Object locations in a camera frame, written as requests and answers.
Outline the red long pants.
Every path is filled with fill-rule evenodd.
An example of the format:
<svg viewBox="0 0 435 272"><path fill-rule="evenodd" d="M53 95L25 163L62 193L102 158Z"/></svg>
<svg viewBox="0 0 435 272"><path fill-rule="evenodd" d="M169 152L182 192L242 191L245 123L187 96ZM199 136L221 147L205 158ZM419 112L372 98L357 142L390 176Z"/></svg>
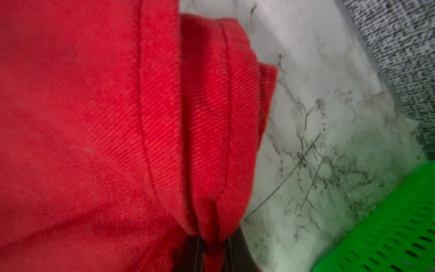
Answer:
<svg viewBox="0 0 435 272"><path fill-rule="evenodd" d="M277 75L178 1L2 1L1 270L222 272Z"/></svg>

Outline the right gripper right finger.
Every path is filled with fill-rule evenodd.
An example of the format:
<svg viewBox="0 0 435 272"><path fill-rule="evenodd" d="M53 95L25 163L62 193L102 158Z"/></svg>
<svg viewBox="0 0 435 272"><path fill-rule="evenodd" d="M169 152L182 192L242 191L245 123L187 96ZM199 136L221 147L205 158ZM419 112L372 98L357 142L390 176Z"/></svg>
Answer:
<svg viewBox="0 0 435 272"><path fill-rule="evenodd" d="M241 227L224 242L224 249L223 272L260 272L249 252Z"/></svg>

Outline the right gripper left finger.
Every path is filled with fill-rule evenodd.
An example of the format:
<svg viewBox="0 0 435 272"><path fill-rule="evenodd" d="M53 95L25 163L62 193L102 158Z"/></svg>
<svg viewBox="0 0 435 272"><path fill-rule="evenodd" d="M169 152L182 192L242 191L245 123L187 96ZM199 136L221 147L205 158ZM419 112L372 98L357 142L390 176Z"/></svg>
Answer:
<svg viewBox="0 0 435 272"><path fill-rule="evenodd" d="M204 248L202 238L188 236L174 263L173 272L204 272Z"/></svg>

